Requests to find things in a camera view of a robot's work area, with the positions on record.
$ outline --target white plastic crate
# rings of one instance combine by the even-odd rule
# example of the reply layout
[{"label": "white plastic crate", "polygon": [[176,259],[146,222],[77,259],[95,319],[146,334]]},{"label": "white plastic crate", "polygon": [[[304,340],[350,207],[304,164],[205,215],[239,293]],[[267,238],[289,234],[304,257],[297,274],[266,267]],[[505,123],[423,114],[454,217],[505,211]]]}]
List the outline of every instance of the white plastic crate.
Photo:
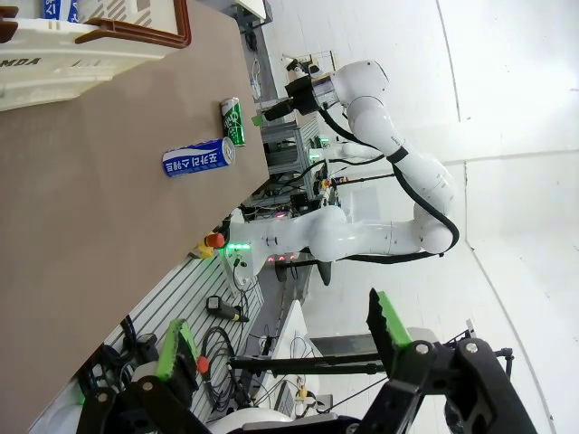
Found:
[{"label": "white plastic crate", "polygon": [[[153,8],[152,4],[157,1],[165,6],[170,4],[172,15],[167,7]],[[0,42],[0,110],[76,98],[123,71],[145,61],[162,59],[180,46],[186,46],[190,42],[190,30],[187,21],[183,34],[183,22],[179,24],[176,17],[177,3],[174,5],[172,0],[79,1],[80,13],[87,14],[94,25],[0,15],[0,39],[3,34],[7,39]],[[138,9],[143,5],[150,7]],[[29,10],[27,15],[35,13],[38,11]],[[137,25],[95,22],[109,16],[141,21]],[[14,24],[17,29],[10,34]],[[157,28],[143,31],[141,24]],[[111,28],[127,31],[113,34]],[[129,40],[134,33],[138,33],[137,39],[141,41]],[[98,39],[91,40],[95,34]],[[129,39],[122,39],[125,34]]]},{"label": "white plastic crate", "polygon": [[173,0],[79,0],[79,22],[109,18],[177,33]]}]

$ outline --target black hose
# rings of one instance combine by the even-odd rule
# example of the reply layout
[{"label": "black hose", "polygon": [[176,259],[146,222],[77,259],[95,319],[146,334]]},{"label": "black hose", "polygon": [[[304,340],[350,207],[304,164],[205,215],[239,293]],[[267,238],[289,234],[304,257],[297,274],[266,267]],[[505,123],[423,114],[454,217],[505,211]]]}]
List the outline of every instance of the black hose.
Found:
[{"label": "black hose", "polygon": [[[327,110],[321,108],[319,110],[319,113],[320,113],[321,117],[329,125],[329,127],[332,128],[341,137],[343,137],[346,140],[349,140],[351,142],[356,142],[359,145],[369,146],[369,147],[372,147],[375,149],[374,146],[368,145],[367,143],[364,143],[363,141],[358,140],[356,138],[356,136],[354,136],[354,134],[352,134],[351,132],[345,131],[341,126],[339,126],[337,124],[337,122],[329,115],[329,113],[327,113]],[[394,176],[396,177],[398,184],[400,184],[400,186],[403,188],[403,190],[406,192],[406,194],[408,194],[412,198],[413,201],[418,203],[427,213],[429,213],[432,217],[434,217],[436,220],[438,220],[440,223],[442,223],[444,226],[446,226],[446,228],[449,231],[451,231],[452,242],[451,242],[450,247],[446,251],[452,249],[456,245],[456,243],[459,241],[459,238],[460,238],[459,229],[456,227],[456,225],[452,222],[451,219],[446,217],[442,212],[439,212],[436,208],[434,208],[426,200],[424,200],[417,192],[414,191],[414,189],[406,181],[406,178],[404,178],[403,173],[400,171],[400,169],[398,167],[396,167],[396,165],[392,164],[392,168],[394,170]],[[437,255],[436,253],[429,253],[427,251],[423,251],[420,253],[410,253],[410,254],[406,254],[406,255],[395,255],[392,257],[379,257],[379,256],[373,256],[373,255],[354,255],[353,260],[362,260],[365,262],[377,262],[377,263],[381,263],[381,264],[396,264],[399,262],[408,262],[411,260],[429,258],[430,256],[436,256],[436,255]]]},{"label": "black hose", "polygon": [[328,161],[330,163],[344,163],[346,165],[371,165],[372,163],[375,163],[376,161],[380,161],[383,158],[385,158],[384,154],[381,154],[381,155],[377,156],[376,158],[372,158],[371,160],[359,161],[357,163],[355,163],[353,161],[347,161],[347,160],[344,160],[342,158],[331,158]]},{"label": "black hose", "polygon": [[340,135],[341,137],[343,137],[346,140],[349,140],[350,142],[356,142],[359,145],[362,146],[368,146],[368,147],[372,147],[373,149],[376,149],[374,146],[372,145],[368,145],[367,143],[361,142],[360,140],[358,140],[356,138],[356,136],[354,136],[354,134],[352,134],[349,131],[344,130],[341,126],[339,126],[337,124],[337,122],[330,116],[330,114],[327,112],[326,109],[321,108],[319,110],[319,114],[322,116],[322,118],[326,121],[326,123],[329,125],[330,128],[332,128],[338,135]]}]

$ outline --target table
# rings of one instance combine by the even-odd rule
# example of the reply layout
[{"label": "table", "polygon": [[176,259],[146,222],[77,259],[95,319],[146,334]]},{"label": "table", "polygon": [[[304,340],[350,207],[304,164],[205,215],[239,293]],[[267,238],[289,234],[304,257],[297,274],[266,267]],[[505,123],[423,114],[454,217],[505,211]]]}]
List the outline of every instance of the table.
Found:
[{"label": "table", "polygon": [[[0,114],[0,431],[24,432],[92,350],[268,179],[235,21],[188,2],[190,47],[77,99]],[[223,134],[235,165],[167,178],[167,149]]]},{"label": "table", "polygon": [[[286,322],[281,328],[280,337],[277,339],[275,349],[271,354],[272,359],[299,359],[301,357],[314,357],[312,348],[309,346],[308,341],[304,340],[305,336],[308,334],[308,329],[306,328],[306,321],[304,320],[303,312],[301,311],[301,304],[298,300],[294,300],[289,307],[288,316],[286,317]],[[296,384],[298,381],[298,375],[286,375],[285,380]],[[278,393],[280,391],[280,384],[278,384],[283,375],[279,375],[275,378],[271,373],[265,373],[263,376],[263,381],[261,382],[261,387],[255,395],[256,401],[261,401],[259,406],[264,408],[271,407],[275,405],[278,399]],[[317,375],[307,375],[306,376],[306,388],[309,391],[318,393],[319,389],[319,377]],[[270,391],[270,398],[264,398]]]},{"label": "table", "polygon": [[[221,260],[215,255],[210,259],[183,260],[172,269],[161,281],[143,298],[143,300],[130,312],[138,335],[154,333],[157,338],[157,349],[160,351],[163,345],[166,329],[172,319],[185,318],[194,335],[195,345],[200,350],[203,335],[210,326],[221,326],[232,339],[233,345],[238,342],[242,347],[247,339],[253,323],[263,306],[263,296],[259,283],[255,289],[247,294],[249,308],[247,312],[250,321],[243,325],[226,319],[210,316],[205,311],[205,300],[211,295],[222,297],[231,305],[239,305],[240,298],[232,296],[233,282],[227,278]],[[123,338],[121,328],[118,326],[107,339],[118,351],[121,349]],[[214,383],[219,383],[227,374],[225,369],[226,358],[222,357],[214,367]],[[205,393],[201,375],[197,375],[199,391],[193,395],[191,412],[202,422],[207,422],[211,413],[211,405]],[[62,408],[69,405],[78,405],[81,392],[76,381],[70,382],[62,393],[54,400],[50,407],[43,413],[40,419],[33,425],[30,434],[64,434],[69,432],[63,427],[57,430],[51,424],[54,415]]]}]

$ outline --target black cable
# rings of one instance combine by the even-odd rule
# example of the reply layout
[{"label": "black cable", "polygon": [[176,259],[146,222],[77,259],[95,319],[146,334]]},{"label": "black cable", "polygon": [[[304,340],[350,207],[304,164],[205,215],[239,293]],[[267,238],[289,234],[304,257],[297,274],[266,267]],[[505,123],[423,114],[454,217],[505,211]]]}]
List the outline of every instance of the black cable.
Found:
[{"label": "black cable", "polygon": [[298,269],[297,269],[297,268],[295,268],[295,267],[289,267],[289,272],[291,273],[291,276],[292,276],[294,279],[298,280]]},{"label": "black cable", "polygon": [[257,407],[258,405],[260,405],[262,402],[265,401],[265,397],[266,396],[270,396],[273,391],[275,391],[286,379],[288,375],[284,375],[283,377],[280,378],[280,380],[278,382],[276,382],[273,386],[271,386],[271,388],[266,389],[265,387],[263,387],[263,389],[265,389],[266,394],[263,395],[262,397],[260,397],[256,402],[255,402],[255,406]]},{"label": "black cable", "polygon": [[357,183],[365,183],[366,181],[374,181],[375,179],[382,179],[382,178],[394,178],[395,174],[388,174],[388,175],[378,175],[378,176],[370,176],[368,178],[357,178],[357,179],[348,179],[347,181],[340,181],[339,183],[335,181],[331,181],[333,187],[338,187],[341,185],[348,185],[348,184],[357,184]]},{"label": "black cable", "polygon": [[381,154],[380,156],[372,158],[371,160],[359,161],[357,163],[355,163],[353,161],[345,160],[343,158],[331,158],[328,161],[330,163],[344,163],[345,165],[371,165],[372,163],[375,163],[376,161],[380,161],[383,158],[385,158],[384,154]]},{"label": "black cable", "polygon": [[[243,312],[243,296],[245,296],[245,293],[244,293],[244,292],[241,292],[240,300],[239,300],[239,306],[240,306],[240,310],[241,310],[240,314],[241,314],[242,316],[245,315],[245,313]],[[239,333],[239,339],[237,340],[237,351],[235,352],[236,354],[239,354],[239,350],[242,349],[243,324],[245,324],[245,323],[243,323],[243,321],[241,321],[241,323],[242,323],[242,331]]]},{"label": "black cable", "polygon": [[376,149],[374,146],[372,145],[368,145],[367,143],[361,142],[359,141],[356,136],[354,136],[354,134],[352,134],[349,131],[344,130],[341,126],[339,126],[337,124],[337,122],[330,116],[330,114],[327,112],[326,109],[321,108],[319,110],[319,114],[321,115],[321,117],[326,121],[326,123],[329,125],[330,128],[332,128],[337,134],[339,134],[340,136],[342,136],[344,139],[349,140],[350,142],[356,142],[362,146],[368,146],[368,147],[372,147],[373,149]]},{"label": "black cable", "polygon": [[378,380],[377,382],[374,382],[372,384],[370,384],[368,387],[365,387],[364,389],[362,389],[360,392],[356,392],[353,395],[348,396],[347,398],[345,398],[344,400],[337,402],[336,404],[332,405],[331,407],[328,407],[327,409],[320,411],[320,414],[323,413],[329,413],[330,410],[335,409],[335,407],[337,407],[340,404],[343,404],[346,401],[351,400],[352,398],[355,398],[356,396],[358,396],[360,393],[364,393],[365,391],[367,391],[368,389],[373,388],[374,386],[376,386],[377,384],[381,383],[381,382],[385,382],[386,380],[388,380],[388,377],[384,377],[382,380]]},{"label": "black cable", "polygon": [[306,168],[306,170],[304,170],[301,174],[299,174],[297,177],[295,178],[291,178],[288,182],[283,183],[281,186],[285,187],[287,185],[290,185],[291,183],[295,183],[296,181],[299,181],[301,178],[303,178],[305,175],[308,174],[308,172],[310,170],[312,170],[314,167],[316,167],[317,165],[323,165],[325,164],[326,161],[325,160],[319,160],[316,163],[314,163],[313,165],[311,165],[310,167]]},{"label": "black cable", "polygon": [[291,342],[289,343],[289,349],[290,349],[290,350],[289,350],[289,358],[290,358],[290,359],[297,358],[297,357],[294,357],[294,355],[293,355],[293,349],[295,349],[295,348],[293,348],[293,347],[295,346],[295,342],[296,342],[298,339],[301,340],[301,342],[304,343],[304,351],[302,352],[300,359],[303,359],[303,358],[304,358],[304,354],[305,354],[306,351],[308,350],[308,343],[306,342],[306,340],[305,340],[303,337],[301,337],[301,336],[295,335],[294,338],[293,338],[293,339],[291,340]]},{"label": "black cable", "polygon": [[[329,127],[332,128],[334,131],[336,131],[336,133],[338,133],[343,138],[350,140],[352,142],[356,142],[359,145],[369,146],[369,147],[372,147],[375,149],[374,146],[368,145],[367,143],[365,143],[361,140],[358,140],[356,138],[356,136],[354,136],[354,134],[352,134],[351,132],[345,131],[341,126],[339,126],[336,123],[336,121],[329,115],[329,113],[327,113],[326,110],[321,108],[319,112],[320,112],[322,118],[329,125]],[[451,246],[446,251],[452,249],[459,240],[459,237],[460,237],[459,229],[456,227],[456,225],[448,217],[446,217],[443,213],[439,212],[436,208],[434,208],[427,201],[425,201],[417,192],[414,191],[414,189],[406,181],[406,178],[404,178],[403,173],[400,171],[400,169],[396,165],[392,164],[392,168],[394,170],[394,175],[396,177],[396,180],[398,181],[398,184],[400,184],[400,186],[403,188],[403,190],[406,192],[406,194],[408,194],[411,197],[411,199],[413,199],[413,201],[418,203],[427,213],[429,213],[432,217],[434,217],[436,220],[438,220],[444,226],[446,226],[446,228],[449,231],[451,231],[452,242],[451,242]],[[361,259],[362,257],[367,257],[368,259],[371,259],[371,260],[369,260],[369,262],[397,263],[395,261],[396,259],[399,259],[400,262],[407,262],[409,260],[417,260],[417,259],[422,259],[422,258],[429,258],[431,256],[436,256],[436,253],[429,253],[429,252],[421,252],[421,253],[425,253],[425,254],[422,256],[415,256],[415,255],[419,255],[420,253],[419,254],[412,253],[410,255],[395,255],[392,257],[383,258],[383,259],[394,258],[393,262],[382,262],[379,259],[377,259],[376,257],[373,257],[372,255],[356,255],[358,257],[358,259],[354,259],[354,260],[362,260]]]},{"label": "black cable", "polygon": [[[260,382],[260,381],[257,380],[257,379],[253,379],[253,380],[254,380],[255,382],[257,382],[257,383],[260,385],[260,387],[262,387],[263,389],[265,389],[265,386],[263,385],[262,382]],[[266,396],[268,397],[268,402],[270,403],[270,409],[273,410],[273,408],[271,407],[271,397],[270,397],[270,393],[268,393]]]},{"label": "black cable", "polygon": [[[213,345],[211,345],[211,347],[207,348],[207,345],[209,344],[209,340],[215,334],[218,334],[222,338],[222,340],[218,339],[217,342],[215,342],[215,343],[213,343]],[[214,364],[214,357],[219,355],[219,354],[214,354],[214,357],[212,357],[211,353],[213,352],[213,350],[215,348],[217,348],[219,346],[223,346],[223,344],[225,344],[225,349],[227,350],[226,355],[228,355],[229,357],[235,356],[235,351],[233,350],[231,340],[230,340],[229,336],[227,335],[227,332],[222,327],[219,327],[218,325],[214,325],[214,326],[210,327],[205,332],[205,334],[203,336],[203,340],[202,340],[202,349],[201,349],[201,355],[204,355],[209,361],[209,370],[207,373],[209,376],[209,382],[205,382],[205,385],[209,389],[210,395],[212,396],[213,401],[214,401],[213,410],[218,410],[218,411],[227,410],[227,406],[229,405],[229,400],[233,396],[233,391],[234,391],[233,381],[230,381],[229,384],[227,385],[227,387],[224,390],[220,390],[220,391],[217,391],[216,389],[218,387],[220,387],[221,385],[223,385],[224,382],[222,382],[219,385],[213,385],[211,383],[211,367],[212,367],[212,364]]]}]

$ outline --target brown table surface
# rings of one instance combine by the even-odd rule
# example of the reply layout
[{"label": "brown table surface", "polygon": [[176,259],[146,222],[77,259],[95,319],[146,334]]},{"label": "brown table surface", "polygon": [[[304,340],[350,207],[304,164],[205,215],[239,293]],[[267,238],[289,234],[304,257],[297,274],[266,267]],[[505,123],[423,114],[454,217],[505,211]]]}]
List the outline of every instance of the brown table surface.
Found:
[{"label": "brown table surface", "polygon": [[[268,178],[236,23],[189,1],[193,42],[79,98],[0,113],[0,431],[24,432],[123,316]],[[235,164],[170,179],[161,156],[223,135]]]}]

